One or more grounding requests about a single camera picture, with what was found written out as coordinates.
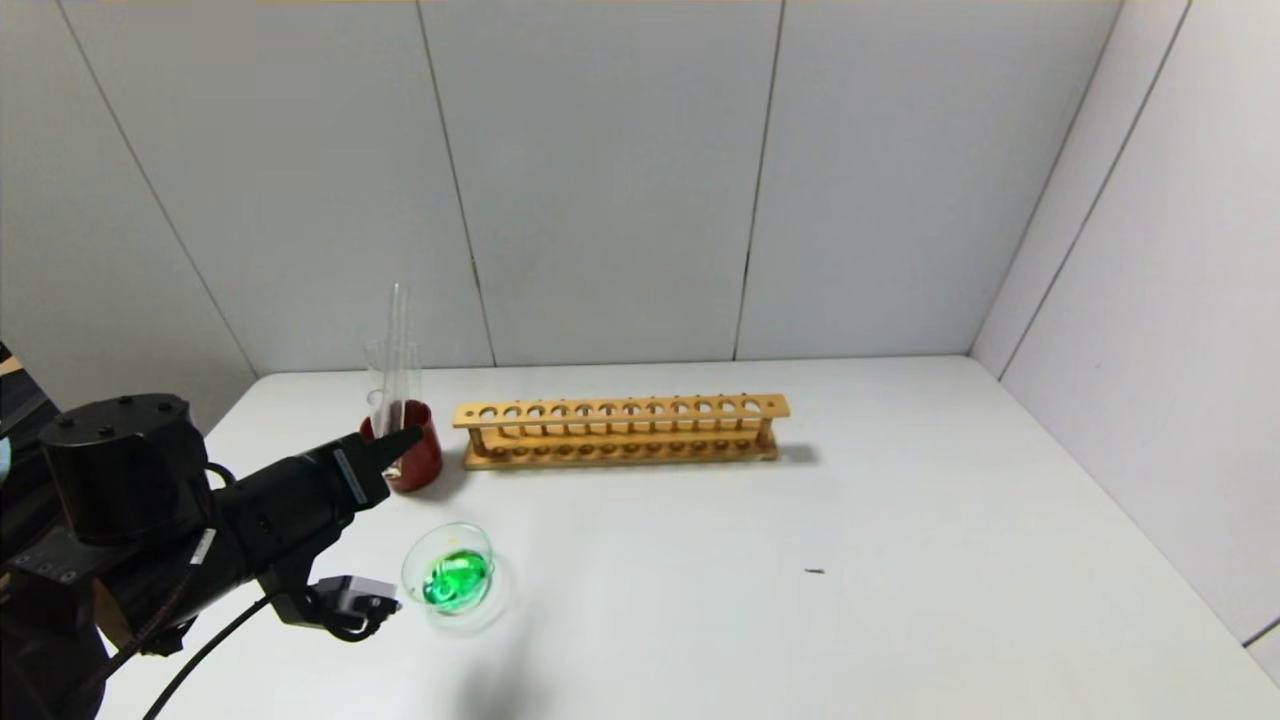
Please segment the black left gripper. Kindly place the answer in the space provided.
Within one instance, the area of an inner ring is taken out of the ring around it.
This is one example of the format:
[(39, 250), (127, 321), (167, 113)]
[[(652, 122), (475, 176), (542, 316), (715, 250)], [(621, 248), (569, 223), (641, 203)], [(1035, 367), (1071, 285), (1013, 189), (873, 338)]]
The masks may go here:
[(422, 439), (404, 427), (364, 442), (348, 434), (280, 459), (234, 484), (234, 538), (250, 566), (270, 566), (310, 541), (342, 532), (389, 497), (381, 471)]

